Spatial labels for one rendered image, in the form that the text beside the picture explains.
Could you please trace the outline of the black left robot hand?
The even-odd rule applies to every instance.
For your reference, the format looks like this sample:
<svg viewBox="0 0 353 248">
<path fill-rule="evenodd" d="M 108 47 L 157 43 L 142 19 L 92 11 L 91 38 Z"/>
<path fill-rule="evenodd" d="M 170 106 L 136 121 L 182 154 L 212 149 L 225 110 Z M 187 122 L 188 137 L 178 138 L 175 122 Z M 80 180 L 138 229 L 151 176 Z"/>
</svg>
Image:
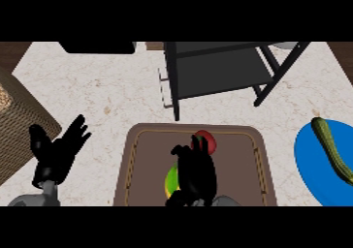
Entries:
<svg viewBox="0 0 353 248">
<path fill-rule="evenodd" d="M 30 150 L 37 160 L 31 185 L 43 188 L 46 181 L 62 184 L 79 153 L 91 133 L 86 132 L 85 116 L 77 115 L 67 127 L 64 135 L 51 140 L 43 128 L 33 124 L 28 127 Z"/>
</svg>

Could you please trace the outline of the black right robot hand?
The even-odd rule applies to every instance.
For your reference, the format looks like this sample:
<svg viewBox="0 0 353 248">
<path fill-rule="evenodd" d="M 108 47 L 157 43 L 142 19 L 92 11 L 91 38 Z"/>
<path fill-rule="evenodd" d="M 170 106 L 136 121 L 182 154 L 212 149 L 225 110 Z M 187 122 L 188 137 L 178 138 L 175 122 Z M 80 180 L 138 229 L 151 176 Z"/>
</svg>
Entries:
<svg viewBox="0 0 353 248">
<path fill-rule="evenodd" d="M 207 140 L 191 135 L 193 145 L 176 145 L 170 154 L 178 156 L 179 189 L 166 200 L 166 206 L 193 206 L 202 202 L 212 206 L 216 196 L 216 173 L 210 155 L 207 154 Z"/>
</svg>

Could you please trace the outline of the yellow-green lemon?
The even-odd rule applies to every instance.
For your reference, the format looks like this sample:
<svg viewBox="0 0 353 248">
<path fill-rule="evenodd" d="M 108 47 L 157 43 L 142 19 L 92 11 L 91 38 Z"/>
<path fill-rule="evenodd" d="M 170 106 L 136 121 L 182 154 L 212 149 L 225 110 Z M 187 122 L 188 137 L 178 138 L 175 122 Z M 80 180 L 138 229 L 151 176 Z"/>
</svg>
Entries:
<svg viewBox="0 0 353 248">
<path fill-rule="evenodd" d="M 178 163 L 173 163 L 165 177 L 165 195 L 167 198 L 170 198 L 170 195 L 178 189 L 179 189 Z"/>
</svg>

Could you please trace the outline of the brown tray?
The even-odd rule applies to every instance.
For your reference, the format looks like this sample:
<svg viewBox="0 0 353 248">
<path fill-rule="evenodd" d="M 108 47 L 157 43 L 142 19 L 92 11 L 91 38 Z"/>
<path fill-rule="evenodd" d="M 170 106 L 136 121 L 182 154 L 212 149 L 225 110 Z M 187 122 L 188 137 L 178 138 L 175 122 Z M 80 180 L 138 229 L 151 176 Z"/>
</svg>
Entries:
<svg viewBox="0 0 353 248">
<path fill-rule="evenodd" d="M 218 194 L 244 205 L 277 204 L 264 140 L 247 126 L 141 123 L 126 136 L 113 204 L 157 206 L 166 202 L 165 178 L 176 162 L 170 150 L 204 130 L 216 141 L 212 160 Z"/>
</svg>

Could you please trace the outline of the black tiered shelf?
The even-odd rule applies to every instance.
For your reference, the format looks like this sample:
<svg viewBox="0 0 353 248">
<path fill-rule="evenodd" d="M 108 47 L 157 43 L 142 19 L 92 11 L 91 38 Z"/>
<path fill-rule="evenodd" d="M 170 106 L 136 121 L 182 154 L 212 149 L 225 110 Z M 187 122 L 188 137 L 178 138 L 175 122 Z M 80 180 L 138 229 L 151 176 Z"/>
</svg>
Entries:
<svg viewBox="0 0 353 248">
<path fill-rule="evenodd" d="M 252 88 L 258 107 L 296 61 L 308 42 L 298 42 L 283 63 L 274 42 L 165 42 L 166 81 L 170 106 L 179 120 L 179 101 Z"/>
</svg>

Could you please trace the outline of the red tomato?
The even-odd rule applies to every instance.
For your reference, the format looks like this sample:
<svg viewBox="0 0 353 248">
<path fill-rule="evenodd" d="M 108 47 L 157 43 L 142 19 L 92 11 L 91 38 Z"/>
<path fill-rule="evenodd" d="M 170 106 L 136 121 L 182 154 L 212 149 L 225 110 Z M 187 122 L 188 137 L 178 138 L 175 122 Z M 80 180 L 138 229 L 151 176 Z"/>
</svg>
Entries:
<svg viewBox="0 0 353 248">
<path fill-rule="evenodd" d="M 199 141 L 206 140 L 206 142 L 207 142 L 207 154 L 212 154 L 216 150 L 216 141 L 215 141 L 212 134 L 204 130 L 199 130 L 194 133 L 194 136 L 197 137 Z"/>
</svg>

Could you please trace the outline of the wicker basket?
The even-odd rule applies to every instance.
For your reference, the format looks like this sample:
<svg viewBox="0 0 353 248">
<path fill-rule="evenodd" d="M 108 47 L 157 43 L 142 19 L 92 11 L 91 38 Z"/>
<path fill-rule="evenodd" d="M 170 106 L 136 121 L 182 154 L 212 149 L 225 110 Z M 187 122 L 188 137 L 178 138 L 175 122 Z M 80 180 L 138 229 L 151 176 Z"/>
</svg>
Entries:
<svg viewBox="0 0 353 248">
<path fill-rule="evenodd" d="M 33 158 L 28 126 L 54 139 L 62 127 L 15 76 L 0 68 L 0 186 Z"/>
</svg>

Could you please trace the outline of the blue plate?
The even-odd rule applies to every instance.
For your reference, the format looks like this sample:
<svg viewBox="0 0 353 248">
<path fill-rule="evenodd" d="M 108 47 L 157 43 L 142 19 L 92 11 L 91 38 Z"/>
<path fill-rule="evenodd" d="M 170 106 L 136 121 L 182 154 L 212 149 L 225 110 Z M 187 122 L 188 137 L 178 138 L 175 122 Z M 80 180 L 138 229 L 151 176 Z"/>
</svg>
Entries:
<svg viewBox="0 0 353 248">
<path fill-rule="evenodd" d="M 327 123 L 339 156 L 353 170 L 353 126 L 330 119 Z M 293 156 L 302 181 L 320 204 L 353 206 L 353 186 L 332 169 L 311 124 L 305 124 L 296 134 Z"/>
</svg>

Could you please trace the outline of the green cucumber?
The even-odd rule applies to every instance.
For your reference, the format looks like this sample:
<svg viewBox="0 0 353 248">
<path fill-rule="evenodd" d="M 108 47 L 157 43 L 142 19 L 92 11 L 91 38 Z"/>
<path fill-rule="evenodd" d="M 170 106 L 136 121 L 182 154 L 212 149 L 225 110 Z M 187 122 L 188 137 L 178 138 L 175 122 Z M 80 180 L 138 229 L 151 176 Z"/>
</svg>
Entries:
<svg viewBox="0 0 353 248">
<path fill-rule="evenodd" d="M 339 155 L 339 152 L 335 146 L 330 126 L 324 118 L 314 117 L 311 119 L 311 129 L 315 134 L 318 143 L 324 149 L 333 172 L 336 176 L 341 178 L 341 180 L 350 186 L 353 186 L 353 170 L 350 169 L 350 167 L 347 166 L 341 158 L 341 155 Z"/>
</svg>

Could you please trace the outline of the black appliance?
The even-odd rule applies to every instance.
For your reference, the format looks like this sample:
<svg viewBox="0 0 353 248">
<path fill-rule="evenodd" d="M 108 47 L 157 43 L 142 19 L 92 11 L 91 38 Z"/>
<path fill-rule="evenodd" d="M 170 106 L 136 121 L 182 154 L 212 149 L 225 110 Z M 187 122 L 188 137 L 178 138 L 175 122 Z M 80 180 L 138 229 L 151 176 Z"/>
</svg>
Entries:
<svg viewBox="0 0 353 248">
<path fill-rule="evenodd" d="M 133 42 L 61 42 L 67 53 L 85 54 L 132 54 L 135 45 Z"/>
</svg>

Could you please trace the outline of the grey round object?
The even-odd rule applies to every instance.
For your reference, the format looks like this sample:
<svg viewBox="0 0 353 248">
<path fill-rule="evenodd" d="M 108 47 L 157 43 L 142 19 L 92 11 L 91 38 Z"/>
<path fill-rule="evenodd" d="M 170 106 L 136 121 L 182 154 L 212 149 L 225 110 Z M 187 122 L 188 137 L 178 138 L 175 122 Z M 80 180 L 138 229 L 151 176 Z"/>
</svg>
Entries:
<svg viewBox="0 0 353 248">
<path fill-rule="evenodd" d="M 296 43 L 298 42 L 283 42 L 283 43 L 273 44 L 273 46 L 280 48 L 280 49 L 293 49 L 296 46 Z"/>
</svg>

